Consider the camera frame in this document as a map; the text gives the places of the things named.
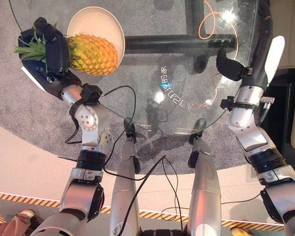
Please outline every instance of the white plate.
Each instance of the white plate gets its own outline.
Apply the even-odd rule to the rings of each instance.
[[[71,19],[67,35],[89,34],[105,38],[118,53],[118,66],[124,55],[124,34],[116,17],[104,8],[89,6],[78,11]]]

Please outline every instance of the person's foot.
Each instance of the person's foot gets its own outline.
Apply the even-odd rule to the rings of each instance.
[[[135,144],[137,142],[137,137],[136,137],[136,128],[134,126],[134,123],[130,123],[130,118],[126,118],[123,120],[123,126],[126,129],[126,135],[127,137],[132,137],[133,143]]]
[[[191,145],[193,145],[194,138],[199,139],[202,137],[202,133],[203,133],[203,130],[206,127],[206,125],[207,125],[207,121],[204,118],[200,118],[196,121],[195,125],[193,126],[193,129],[198,130],[198,132],[190,135],[189,143]]]
[[[252,234],[246,232],[241,228],[232,228],[231,229],[232,236],[253,236]]]
[[[22,210],[20,212],[20,214],[25,214],[27,215],[29,218],[32,218],[33,216],[35,216],[35,211],[31,210],[31,209],[25,209],[25,210]]]

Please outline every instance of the orange cable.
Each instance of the orange cable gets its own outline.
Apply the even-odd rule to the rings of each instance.
[[[221,13],[221,12],[217,12],[217,11],[213,11],[211,5],[210,5],[206,0],[205,0],[204,2],[205,2],[205,3],[208,5],[208,7],[210,8],[211,13],[207,14],[207,15],[202,19],[202,21],[200,22],[199,30],[198,30],[198,34],[199,34],[199,38],[200,38],[200,39],[209,39],[209,38],[212,37],[212,35],[214,34],[214,31],[215,31],[215,25],[216,25],[215,14],[218,14],[218,15],[222,16],[222,13]],[[202,27],[203,23],[205,22],[205,20],[206,20],[210,15],[213,16],[213,29],[212,29],[212,32],[211,32],[211,34],[210,34],[208,37],[202,37],[201,34],[200,34],[200,32],[201,32],[201,27]],[[237,36],[237,32],[236,32],[235,27],[233,26],[233,24],[232,24],[231,22],[228,22],[228,23],[231,25],[231,27],[232,27],[232,29],[233,29],[233,31],[234,31],[234,33],[235,33],[235,37],[236,37],[236,52],[235,52],[235,56],[234,56],[234,58],[233,58],[233,59],[235,60],[236,57],[237,57],[238,46],[239,46],[238,36]],[[213,101],[214,101],[214,100],[216,99],[216,97],[217,97],[217,87],[216,87],[215,82],[214,82],[214,76],[219,75],[219,74],[220,74],[220,73],[216,73],[216,74],[212,75],[212,77],[211,77],[212,84],[213,84],[213,86],[214,86],[214,90],[215,90],[215,96],[214,96],[214,98],[212,99],[211,104],[213,103]],[[204,105],[202,105],[202,106],[197,106],[196,108],[202,108],[202,107],[206,107],[206,106],[208,106],[208,105],[209,105],[209,104],[204,104]]]

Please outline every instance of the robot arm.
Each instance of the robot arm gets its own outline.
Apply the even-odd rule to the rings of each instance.
[[[236,134],[245,157],[257,172],[265,188],[261,196],[271,218],[284,223],[287,236],[295,236],[295,171],[276,149],[267,133],[255,124],[253,109],[260,102],[269,109],[273,98],[262,97],[271,82],[280,61],[284,38],[272,38],[272,20],[269,6],[260,1],[262,33],[253,58],[252,67],[226,58],[221,50],[216,59],[219,72],[242,83],[236,101],[234,97],[222,100],[221,107],[230,111],[227,126]]]
[[[79,78],[70,72],[66,39],[61,32],[44,18],[38,18],[34,26],[37,37],[46,39],[46,64],[27,60],[23,65],[45,91],[70,107],[77,129],[82,129],[82,150],[63,192],[60,212],[47,218],[32,235],[82,236],[86,223],[99,214],[104,203],[100,182],[113,138],[109,113],[98,101],[102,91],[97,86],[82,86]],[[29,29],[20,38],[29,42],[33,36],[34,29]]]

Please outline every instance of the glass tabletop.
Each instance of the glass tabletop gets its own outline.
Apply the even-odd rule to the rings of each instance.
[[[218,74],[216,55],[224,47],[229,58],[248,64],[257,0],[10,0],[10,4],[21,30],[31,28],[41,16],[50,24],[57,22],[66,34],[71,18],[87,6],[114,14],[125,35],[120,66],[106,76],[73,73],[104,93],[130,85],[137,97],[137,125],[181,135],[196,132],[193,127],[199,118],[206,119],[207,127],[213,124],[225,111],[221,99],[236,94],[240,82]],[[128,88],[100,101],[124,118],[132,115],[134,96]]]

